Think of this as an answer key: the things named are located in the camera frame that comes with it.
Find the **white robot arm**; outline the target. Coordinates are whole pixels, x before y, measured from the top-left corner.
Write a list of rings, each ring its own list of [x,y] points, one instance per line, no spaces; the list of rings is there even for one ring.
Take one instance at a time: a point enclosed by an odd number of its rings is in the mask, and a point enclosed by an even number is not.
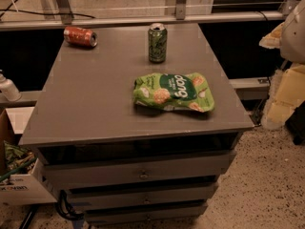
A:
[[[305,63],[305,0],[296,5],[284,22],[280,54],[293,63]]]

